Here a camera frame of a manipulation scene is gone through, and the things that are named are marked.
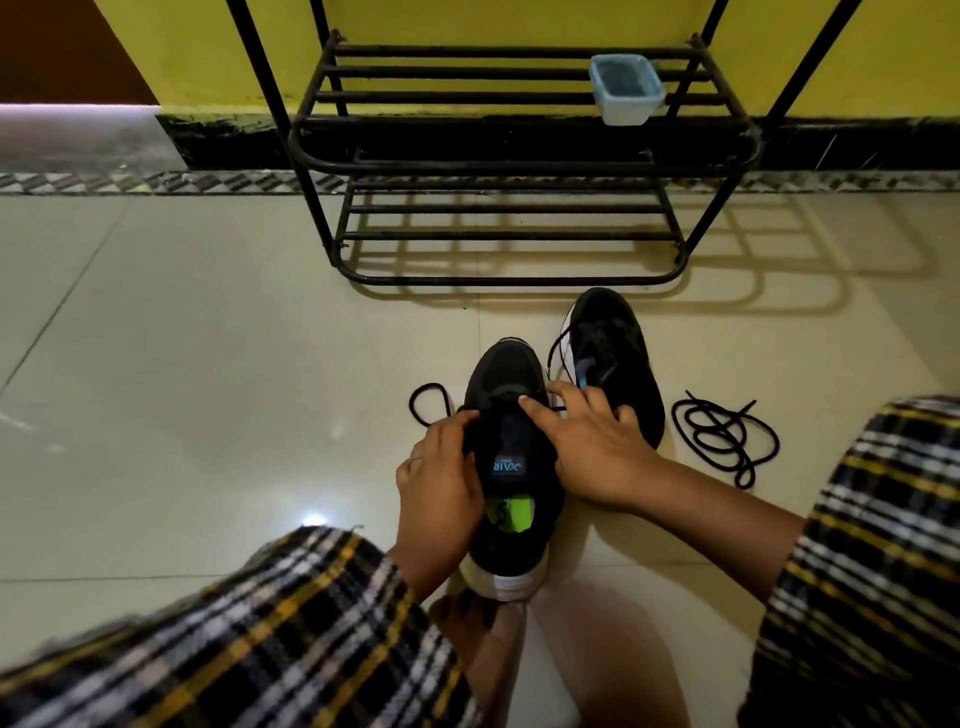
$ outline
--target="upper rack shelf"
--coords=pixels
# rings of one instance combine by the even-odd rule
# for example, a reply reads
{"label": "upper rack shelf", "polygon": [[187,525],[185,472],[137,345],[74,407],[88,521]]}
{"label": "upper rack shelf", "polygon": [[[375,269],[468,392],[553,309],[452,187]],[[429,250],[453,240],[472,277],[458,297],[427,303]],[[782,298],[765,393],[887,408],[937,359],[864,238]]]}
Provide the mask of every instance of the upper rack shelf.
{"label": "upper rack shelf", "polygon": [[[603,124],[588,65],[606,53],[658,66],[675,87],[666,114]],[[688,108],[711,113],[678,115]],[[352,45],[334,30],[288,146],[305,166],[348,176],[721,178],[756,166],[762,142],[698,35],[681,47],[530,48]]]}

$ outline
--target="metal rack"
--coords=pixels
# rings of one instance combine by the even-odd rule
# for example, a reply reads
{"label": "metal rack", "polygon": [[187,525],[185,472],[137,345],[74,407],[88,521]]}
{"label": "metal rack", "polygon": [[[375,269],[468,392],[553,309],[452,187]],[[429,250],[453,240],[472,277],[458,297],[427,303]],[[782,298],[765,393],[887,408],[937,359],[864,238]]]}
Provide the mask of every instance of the metal rack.
{"label": "metal rack", "polygon": [[[667,48],[352,45],[329,30],[323,0],[310,0],[323,52],[292,122],[246,0],[228,0],[228,5],[330,263],[345,277],[366,285],[585,286],[667,283],[684,271],[743,174],[759,163],[764,135],[782,120],[859,2],[841,0],[763,130],[743,109],[708,49],[728,0],[715,0],[700,34],[684,46]],[[675,85],[666,114],[640,127],[605,126],[595,114],[588,77],[590,58],[603,53],[638,53],[656,62],[664,84]],[[684,61],[685,67],[673,67]],[[345,90],[344,80],[359,87]],[[417,87],[397,90],[397,80]],[[454,87],[431,88],[437,81]],[[477,90],[478,82],[483,90]],[[524,88],[529,84],[536,90]],[[557,89],[542,90],[545,85]],[[707,88],[691,91],[693,85]],[[681,108],[725,113],[679,115]],[[335,232],[310,169],[347,180]],[[663,184],[675,177],[724,180],[687,236]],[[411,199],[450,193],[477,195],[477,201]],[[541,202],[540,195],[570,199]],[[401,202],[384,203],[384,196],[400,196]],[[592,202],[589,196],[620,201]],[[661,222],[575,230],[368,225],[376,216],[417,213],[488,221],[510,214],[576,213],[598,220],[626,214],[652,215]],[[654,276],[371,276],[350,268],[343,248],[374,240],[650,242],[672,245],[675,257],[670,271]]]}

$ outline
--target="person's left hand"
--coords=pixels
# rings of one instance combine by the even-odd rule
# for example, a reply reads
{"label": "person's left hand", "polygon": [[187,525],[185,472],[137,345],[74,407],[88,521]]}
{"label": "person's left hand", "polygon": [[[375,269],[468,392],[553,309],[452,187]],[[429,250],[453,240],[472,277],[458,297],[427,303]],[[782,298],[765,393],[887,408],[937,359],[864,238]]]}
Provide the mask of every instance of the person's left hand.
{"label": "person's left hand", "polygon": [[479,416],[464,410],[429,426],[396,469],[400,524],[388,555],[423,601],[467,555],[483,518],[484,497],[472,454],[464,457],[464,427]]}

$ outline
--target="sneaker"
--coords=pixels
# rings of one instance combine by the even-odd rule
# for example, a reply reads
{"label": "sneaker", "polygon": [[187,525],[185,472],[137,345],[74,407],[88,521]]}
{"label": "sneaker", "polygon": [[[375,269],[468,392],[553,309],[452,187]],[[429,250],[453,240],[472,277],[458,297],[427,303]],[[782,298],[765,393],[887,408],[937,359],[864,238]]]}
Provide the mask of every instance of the sneaker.
{"label": "sneaker", "polygon": [[640,324],[623,296],[609,288],[584,293],[566,314],[557,344],[570,381],[581,389],[599,387],[613,409],[629,404],[643,438],[656,449],[666,423],[663,399]]}
{"label": "sneaker", "polygon": [[546,575],[550,536],[564,507],[557,452],[516,399],[549,406],[537,355],[520,339],[501,339],[483,355],[467,386],[465,409],[480,411],[464,438],[487,498],[486,517],[461,564],[481,596],[530,596]]}

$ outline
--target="beige glossy floor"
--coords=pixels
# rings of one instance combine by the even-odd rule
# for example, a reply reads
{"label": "beige glossy floor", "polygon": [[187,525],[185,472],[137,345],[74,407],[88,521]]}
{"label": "beige glossy floor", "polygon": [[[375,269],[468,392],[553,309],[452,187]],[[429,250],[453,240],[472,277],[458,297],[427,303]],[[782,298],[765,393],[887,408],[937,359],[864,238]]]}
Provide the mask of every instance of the beige glossy floor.
{"label": "beige glossy floor", "polygon": [[[682,223],[707,201],[680,199]],[[451,222],[471,223],[416,224]],[[734,198],[686,275],[630,293],[664,399],[757,399],[783,449],[756,494],[805,512],[874,408],[960,388],[958,228],[954,195]],[[517,249],[462,244],[455,264],[663,264]],[[379,272],[450,260],[348,254]],[[462,393],[506,335],[545,359],[576,293],[355,289],[297,198],[0,199],[0,664],[193,592],[306,520],[389,546],[393,472],[421,435],[410,392]],[[661,451],[701,467],[672,428]],[[581,503],[554,555],[643,603],[694,723],[732,724],[758,605],[654,526]],[[574,716],[534,625],[512,724]]]}

